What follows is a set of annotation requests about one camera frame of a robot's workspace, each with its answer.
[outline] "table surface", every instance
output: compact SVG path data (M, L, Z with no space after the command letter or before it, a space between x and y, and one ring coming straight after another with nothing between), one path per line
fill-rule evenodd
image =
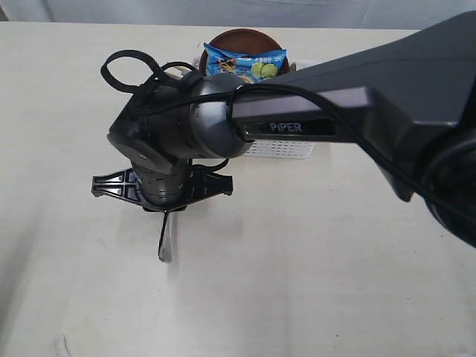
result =
M0 23L0 356L451 356L476 352L476 250L400 202L358 147L237 158L233 196L190 206L160 263L158 213L95 199L128 167L106 140L127 95L99 67L191 60L225 28ZM401 30L264 30L326 61ZM113 66L140 82L140 63Z

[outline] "blue snack package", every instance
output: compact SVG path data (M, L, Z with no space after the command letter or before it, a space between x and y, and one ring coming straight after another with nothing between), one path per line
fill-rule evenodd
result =
M233 73L247 83L276 77L286 58L286 50L262 54L238 54L203 44L207 51L206 74Z

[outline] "black strap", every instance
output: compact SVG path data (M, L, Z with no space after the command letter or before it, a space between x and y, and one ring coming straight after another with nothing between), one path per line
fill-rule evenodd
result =
M162 69L161 66L159 66L158 63L150 55L137 50L122 50L115 52L111 56L109 56L109 58L101 67L101 75L112 88L118 91L122 91L124 93L135 93L139 88L139 86L120 82L118 79L116 79L116 77L111 74L109 68L107 67L107 65L112 61L123 57L135 58L137 60L140 60L141 62L144 62L153 72L153 76L164 85L174 88L177 88L179 86L179 81L173 79L172 77L169 77L165 73L164 69Z

